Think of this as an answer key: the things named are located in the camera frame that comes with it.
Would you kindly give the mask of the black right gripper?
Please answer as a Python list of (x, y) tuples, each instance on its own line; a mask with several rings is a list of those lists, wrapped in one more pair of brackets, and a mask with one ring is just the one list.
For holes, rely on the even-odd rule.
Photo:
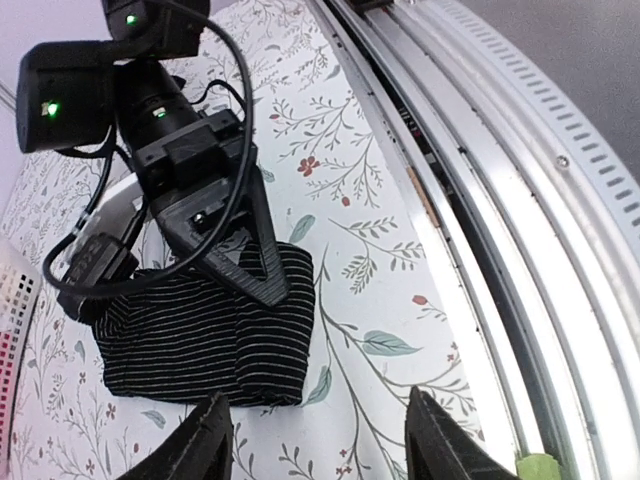
[[(115, 114), (152, 216), (169, 246), (194, 250), (218, 224), (242, 156), (243, 132), (229, 109), (200, 114), (179, 82), (155, 60), (116, 67)], [(262, 174), (250, 169), (224, 238), (238, 236), (233, 257), (215, 245), (202, 271), (263, 305), (289, 294)]]

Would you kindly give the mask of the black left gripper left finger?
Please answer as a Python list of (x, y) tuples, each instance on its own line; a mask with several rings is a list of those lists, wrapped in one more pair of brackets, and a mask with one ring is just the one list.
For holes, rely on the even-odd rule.
[(233, 424), (227, 398), (215, 393), (136, 466), (119, 476), (127, 480), (229, 480)]

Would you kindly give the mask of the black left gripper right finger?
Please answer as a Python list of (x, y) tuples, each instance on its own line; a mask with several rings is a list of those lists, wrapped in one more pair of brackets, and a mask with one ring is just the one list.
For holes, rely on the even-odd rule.
[(512, 480), (433, 397), (414, 386), (405, 419), (410, 480)]

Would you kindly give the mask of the black pinstriped underwear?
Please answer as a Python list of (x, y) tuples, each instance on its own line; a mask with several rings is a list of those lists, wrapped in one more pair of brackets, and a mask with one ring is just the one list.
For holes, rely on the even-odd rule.
[(115, 396), (235, 407), (302, 402), (316, 295), (309, 252), (278, 246), (288, 296), (267, 307), (196, 272), (121, 296), (92, 324)]

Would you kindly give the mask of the green tape scrap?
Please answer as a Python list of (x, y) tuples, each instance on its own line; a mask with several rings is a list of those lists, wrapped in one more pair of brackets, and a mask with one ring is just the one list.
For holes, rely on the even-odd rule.
[(530, 454), (516, 462), (520, 480), (561, 480), (559, 462), (549, 454)]

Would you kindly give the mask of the floral patterned table mat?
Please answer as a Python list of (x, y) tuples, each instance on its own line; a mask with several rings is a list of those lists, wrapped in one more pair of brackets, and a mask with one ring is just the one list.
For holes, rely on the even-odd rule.
[[(404, 418), (418, 386), (471, 439), (514, 464), (500, 401), (464, 329), (471, 309), (423, 211), (416, 169), (370, 123), (337, 42), (306, 1), (216, 1), (256, 101), (259, 164), (277, 237), (315, 263), (316, 322), (297, 408), (239, 409), (237, 479), (403, 479)], [(23, 357), (13, 479), (113, 479), (187, 408), (112, 396), (90, 330), (44, 288)]]

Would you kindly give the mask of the white plastic laundry basket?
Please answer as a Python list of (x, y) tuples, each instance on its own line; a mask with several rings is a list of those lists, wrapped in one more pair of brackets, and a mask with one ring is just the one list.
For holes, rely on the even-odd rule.
[(1, 433), (11, 429), (25, 343), (42, 286), (38, 270), (1, 238)]

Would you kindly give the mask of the aluminium front table rail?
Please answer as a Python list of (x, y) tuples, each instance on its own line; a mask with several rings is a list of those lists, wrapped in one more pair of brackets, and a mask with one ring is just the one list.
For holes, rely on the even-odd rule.
[(639, 185), (458, 1), (316, 1), (409, 190), (488, 453), (639, 475)]

